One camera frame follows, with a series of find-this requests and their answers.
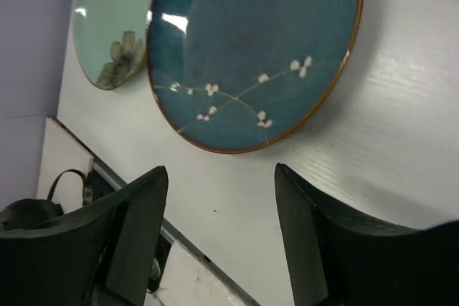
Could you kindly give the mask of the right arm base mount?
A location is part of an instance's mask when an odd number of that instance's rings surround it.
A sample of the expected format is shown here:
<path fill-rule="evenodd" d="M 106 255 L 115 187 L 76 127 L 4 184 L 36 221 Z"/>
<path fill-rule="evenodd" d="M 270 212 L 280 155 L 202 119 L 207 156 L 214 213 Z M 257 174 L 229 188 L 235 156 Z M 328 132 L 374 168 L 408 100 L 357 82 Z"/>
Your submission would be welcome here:
<path fill-rule="evenodd" d="M 89 258 L 84 305 L 141 305 L 143 289 L 164 228 L 168 189 L 165 167 L 156 167 L 114 192 L 55 219 L 69 225 L 64 243 L 96 240 Z"/>

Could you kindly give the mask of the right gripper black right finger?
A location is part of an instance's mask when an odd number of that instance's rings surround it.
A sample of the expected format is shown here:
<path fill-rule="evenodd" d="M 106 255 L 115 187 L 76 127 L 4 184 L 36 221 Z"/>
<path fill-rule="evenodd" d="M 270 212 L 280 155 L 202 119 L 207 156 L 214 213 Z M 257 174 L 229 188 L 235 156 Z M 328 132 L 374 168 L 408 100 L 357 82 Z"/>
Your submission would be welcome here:
<path fill-rule="evenodd" d="M 296 305 L 456 305 L 458 223 L 412 229 L 365 214 L 283 163 L 275 198 Z"/>

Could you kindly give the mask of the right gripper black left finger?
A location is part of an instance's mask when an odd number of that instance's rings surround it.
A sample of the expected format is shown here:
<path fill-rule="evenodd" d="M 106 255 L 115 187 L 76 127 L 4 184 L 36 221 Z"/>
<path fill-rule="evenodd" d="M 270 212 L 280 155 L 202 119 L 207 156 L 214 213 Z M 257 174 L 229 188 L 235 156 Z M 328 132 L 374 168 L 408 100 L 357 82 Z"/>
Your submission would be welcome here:
<path fill-rule="evenodd" d="M 166 208 L 158 166 L 65 213 L 51 198 L 1 212 L 3 305 L 142 305 Z"/>

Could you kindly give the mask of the blue plate white blossoms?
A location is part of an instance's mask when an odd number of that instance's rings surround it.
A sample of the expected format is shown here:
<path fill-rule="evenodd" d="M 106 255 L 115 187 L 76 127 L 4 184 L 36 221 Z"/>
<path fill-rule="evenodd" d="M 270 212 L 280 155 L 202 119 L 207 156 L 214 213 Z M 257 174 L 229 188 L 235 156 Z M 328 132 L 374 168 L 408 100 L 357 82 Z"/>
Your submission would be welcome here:
<path fill-rule="evenodd" d="M 336 84 L 363 0 L 152 0 L 149 81 L 191 144 L 246 153 L 283 139 Z"/>

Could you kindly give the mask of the pale green flower plate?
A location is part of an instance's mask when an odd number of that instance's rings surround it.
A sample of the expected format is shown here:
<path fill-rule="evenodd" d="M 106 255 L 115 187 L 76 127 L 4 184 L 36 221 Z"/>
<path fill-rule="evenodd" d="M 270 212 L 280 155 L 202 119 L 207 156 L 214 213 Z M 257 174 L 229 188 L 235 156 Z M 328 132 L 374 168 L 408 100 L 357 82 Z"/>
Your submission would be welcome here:
<path fill-rule="evenodd" d="M 144 66 L 150 2 L 74 0 L 72 36 L 77 60 L 98 89 L 117 89 Z"/>

